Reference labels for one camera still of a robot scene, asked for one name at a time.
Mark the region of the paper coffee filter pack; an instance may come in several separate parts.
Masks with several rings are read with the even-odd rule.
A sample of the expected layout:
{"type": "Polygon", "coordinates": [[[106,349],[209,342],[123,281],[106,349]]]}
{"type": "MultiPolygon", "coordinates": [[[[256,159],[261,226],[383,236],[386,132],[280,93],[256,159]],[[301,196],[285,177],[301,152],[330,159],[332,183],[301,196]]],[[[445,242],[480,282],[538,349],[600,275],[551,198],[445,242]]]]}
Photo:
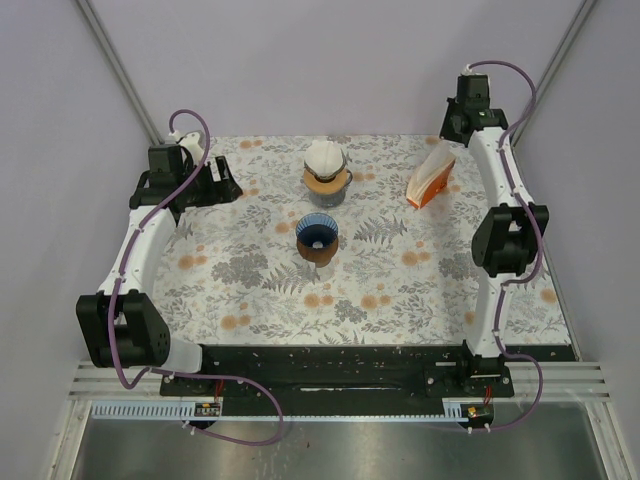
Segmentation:
{"type": "Polygon", "coordinates": [[[411,175],[406,199],[416,209],[421,209],[447,187],[456,156],[446,141],[441,141],[411,175]]]}

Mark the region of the white paper coffee filter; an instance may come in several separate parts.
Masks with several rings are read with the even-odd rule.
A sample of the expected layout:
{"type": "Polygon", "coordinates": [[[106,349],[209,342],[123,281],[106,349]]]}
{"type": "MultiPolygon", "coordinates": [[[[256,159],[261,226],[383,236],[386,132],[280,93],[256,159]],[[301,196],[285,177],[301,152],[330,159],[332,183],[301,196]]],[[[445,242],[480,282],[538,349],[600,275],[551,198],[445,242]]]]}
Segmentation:
{"type": "Polygon", "coordinates": [[[329,140],[313,140],[311,145],[306,149],[304,162],[306,160],[337,160],[344,158],[342,149],[333,141],[329,140]]]}

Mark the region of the glass coffee server carafe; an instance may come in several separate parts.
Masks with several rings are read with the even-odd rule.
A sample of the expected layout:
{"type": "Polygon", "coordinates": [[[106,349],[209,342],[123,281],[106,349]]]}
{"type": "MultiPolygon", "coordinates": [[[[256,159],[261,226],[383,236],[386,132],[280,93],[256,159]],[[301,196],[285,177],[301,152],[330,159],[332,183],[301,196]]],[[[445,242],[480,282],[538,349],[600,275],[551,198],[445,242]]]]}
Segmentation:
{"type": "Polygon", "coordinates": [[[348,169],[344,169],[333,181],[328,183],[320,183],[309,172],[305,172],[303,175],[310,201],[320,208],[333,208],[343,203],[352,179],[353,174],[348,169]]]}

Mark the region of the clear ribbed glass dripper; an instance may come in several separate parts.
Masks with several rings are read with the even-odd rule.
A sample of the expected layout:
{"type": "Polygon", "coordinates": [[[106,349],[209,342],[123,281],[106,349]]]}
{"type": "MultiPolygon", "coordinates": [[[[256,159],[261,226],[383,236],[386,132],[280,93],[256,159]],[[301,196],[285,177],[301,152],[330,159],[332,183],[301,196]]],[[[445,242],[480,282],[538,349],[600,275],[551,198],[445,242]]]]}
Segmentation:
{"type": "Polygon", "coordinates": [[[306,160],[304,167],[314,179],[320,183],[328,183],[333,181],[346,168],[346,161],[344,159],[340,161],[306,160]]]}

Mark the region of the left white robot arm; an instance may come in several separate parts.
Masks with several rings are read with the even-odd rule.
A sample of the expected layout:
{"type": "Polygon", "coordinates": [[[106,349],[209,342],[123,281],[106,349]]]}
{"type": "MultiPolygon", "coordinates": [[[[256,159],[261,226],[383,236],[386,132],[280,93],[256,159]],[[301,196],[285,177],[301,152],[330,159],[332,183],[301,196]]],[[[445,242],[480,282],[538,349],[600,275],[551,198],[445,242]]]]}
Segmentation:
{"type": "Polygon", "coordinates": [[[217,156],[202,168],[204,148],[197,133],[152,146],[149,167],[129,200],[125,240],[107,278],[93,295],[82,295],[76,316],[93,364],[111,368],[153,367],[183,372],[182,383],[205,395],[217,382],[202,361],[201,346],[171,336],[151,294],[160,260],[181,215],[192,207],[236,201],[243,193],[227,160],[217,156]]]}

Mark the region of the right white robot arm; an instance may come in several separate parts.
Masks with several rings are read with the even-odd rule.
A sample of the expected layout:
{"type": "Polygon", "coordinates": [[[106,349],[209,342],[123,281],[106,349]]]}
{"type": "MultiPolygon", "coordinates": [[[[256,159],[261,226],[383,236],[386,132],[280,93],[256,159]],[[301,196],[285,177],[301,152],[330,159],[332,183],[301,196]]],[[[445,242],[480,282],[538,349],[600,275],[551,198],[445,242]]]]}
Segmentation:
{"type": "Polygon", "coordinates": [[[533,356],[507,351],[501,320],[512,289],[530,282],[543,263],[546,206],[534,202],[517,169],[504,112],[490,106],[490,84],[484,74],[459,76],[441,128],[444,140],[463,144],[476,161],[489,210],[471,241],[480,270],[475,323],[454,365],[430,375],[430,388],[452,396],[510,397],[507,364],[532,362],[533,356]]]}

